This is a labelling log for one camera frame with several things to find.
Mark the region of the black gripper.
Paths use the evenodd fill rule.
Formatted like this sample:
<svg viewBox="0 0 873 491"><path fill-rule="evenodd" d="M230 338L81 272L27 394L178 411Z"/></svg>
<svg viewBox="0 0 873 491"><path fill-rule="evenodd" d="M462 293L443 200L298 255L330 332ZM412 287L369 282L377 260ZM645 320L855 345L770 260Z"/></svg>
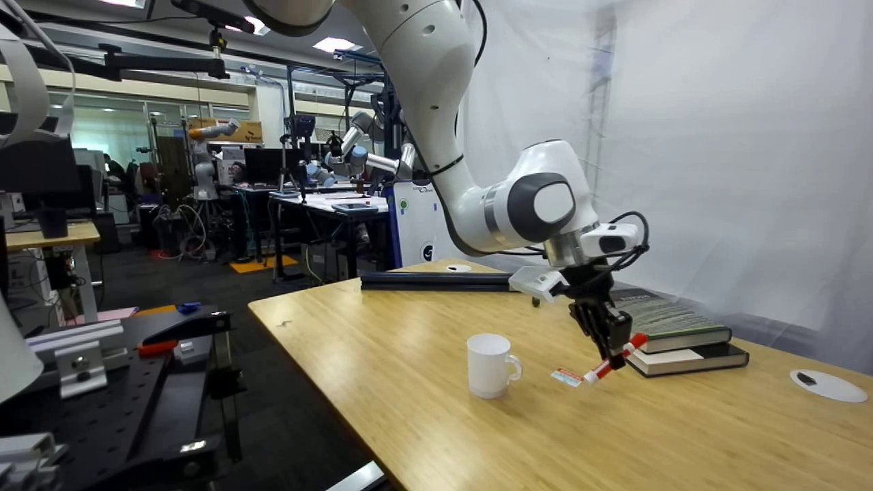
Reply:
<svg viewBox="0 0 873 491"><path fill-rule="evenodd" d="M570 298L570 316L593 338L603 361L623 358L630 345L630 316L618 309L611 298L611 264L596 260L579 268L562 268L567 282L564 294Z"/></svg>

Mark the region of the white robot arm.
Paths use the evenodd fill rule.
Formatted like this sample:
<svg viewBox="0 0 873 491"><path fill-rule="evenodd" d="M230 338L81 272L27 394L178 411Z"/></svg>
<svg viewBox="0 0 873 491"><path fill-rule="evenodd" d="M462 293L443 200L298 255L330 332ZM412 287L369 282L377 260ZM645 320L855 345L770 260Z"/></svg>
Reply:
<svg viewBox="0 0 873 491"><path fill-rule="evenodd" d="M626 362L630 316L611 304L611 257L630 255L633 227L603 225L586 174L562 140L528 148L498 185L478 185L455 141L455 114L474 69L474 42L454 0L244 0L274 32L316 30L345 6L377 46L414 151L463 255L545 246L548 271L517 272L518 290L570 298L570 316L613 368Z"/></svg>

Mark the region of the grey background robot arm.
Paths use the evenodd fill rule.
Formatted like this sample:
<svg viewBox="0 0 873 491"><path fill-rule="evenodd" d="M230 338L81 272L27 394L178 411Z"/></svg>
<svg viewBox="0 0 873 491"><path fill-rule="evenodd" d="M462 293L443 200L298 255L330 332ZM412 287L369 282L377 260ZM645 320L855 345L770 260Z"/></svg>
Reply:
<svg viewBox="0 0 873 491"><path fill-rule="evenodd" d="M398 171L409 171L418 160L418 151L412 141L405 141L401 155L391 158L362 148L360 136L383 140L386 129L371 114L357 113L347 135L327 148L324 166L341 174L362 174L365 170L398 174Z"/></svg>

